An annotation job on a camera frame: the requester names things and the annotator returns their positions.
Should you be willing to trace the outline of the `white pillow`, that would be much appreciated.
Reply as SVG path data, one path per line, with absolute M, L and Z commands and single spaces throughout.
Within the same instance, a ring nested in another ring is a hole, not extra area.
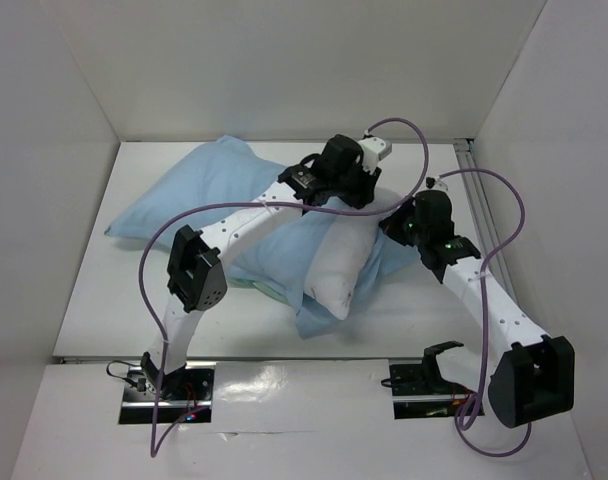
M 393 242 L 379 226 L 386 217 L 381 211 L 399 199 L 399 194 L 377 188 L 374 201 L 364 209 L 338 204 L 337 209 L 351 214 L 321 217 L 330 226 L 304 282 L 314 317 L 331 324 L 346 320 L 354 307 L 368 304 L 385 277 L 417 261 L 414 250 Z

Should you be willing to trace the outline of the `light blue pillowcase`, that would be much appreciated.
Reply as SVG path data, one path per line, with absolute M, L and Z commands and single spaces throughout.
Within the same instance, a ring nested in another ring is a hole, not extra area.
M 148 240 L 172 217 L 211 205 L 211 210 L 185 218 L 186 224 L 198 230 L 230 215 L 233 203 L 255 200 L 283 169 L 256 156 L 244 141 L 224 136 L 186 155 L 120 213 L 105 233 L 114 238 Z M 288 304 L 295 312 L 296 329 L 303 338 L 322 335 L 340 323 L 314 317 L 304 294 L 306 275 L 330 226 L 321 217 L 349 216 L 349 211 L 336 208 L 338 204 L 343 203 L 332 198 L 327 203 L 327 213 L 306 212 L 276 229 L 246 248 L 226 270 L 227 279 L 235 285 L 252 284 Z

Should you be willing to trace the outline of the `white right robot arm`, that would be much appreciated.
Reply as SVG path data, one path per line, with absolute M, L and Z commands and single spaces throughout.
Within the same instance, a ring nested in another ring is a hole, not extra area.
M 446 192 L 419 192 L 380 228 L 398 244 L 416 248 L 425 268 L 482 328 L 483 347 L 498 360 L 485 390 L 504 426 L 515 428 L 573 408 L 573 346 L 534 323 L 487 270 L 473 242 L 455 233 Z

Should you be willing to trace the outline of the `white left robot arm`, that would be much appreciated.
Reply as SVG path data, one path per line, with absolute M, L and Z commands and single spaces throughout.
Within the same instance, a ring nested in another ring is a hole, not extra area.
M 333 197 L 361 212 L 374 199 L 379 164 L 391 150 L 370 134 L 359 141 L 337 134 L 321 152 L 285 168 L 257 199 L 232 204 L 224 219 L 198 230 L 181 227 L 167 264 L 165 312 L 155 320 L 160 334 L 141 358 L 147 389 L 160 399 L 180 390 L 197 326 L 226 295 L 225 270 L 245 248 L 307 211 L 327 212 Z

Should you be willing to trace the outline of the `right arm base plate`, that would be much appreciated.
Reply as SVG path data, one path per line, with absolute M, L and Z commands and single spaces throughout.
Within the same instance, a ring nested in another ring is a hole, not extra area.
M 430 380 L 420 363 L 390 364 L 380 384 L 391 391 L 396 420 L 453 417 L 472 394 L 457 383 Z

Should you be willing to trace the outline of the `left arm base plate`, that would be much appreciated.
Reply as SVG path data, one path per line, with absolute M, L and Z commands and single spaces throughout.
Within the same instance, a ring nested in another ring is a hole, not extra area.
M 155 388 L 140 366 L 122 362 L 127 370 L 116 377 L 124 382 L 118 423 L 120 425 L 150 425 L 153 415 Z M 183 379 L 172 393 L 160 397 L 158 422 L 171 424 L 181 414 L 188 424 L 210 423 L 215 365 L 189 362 Z

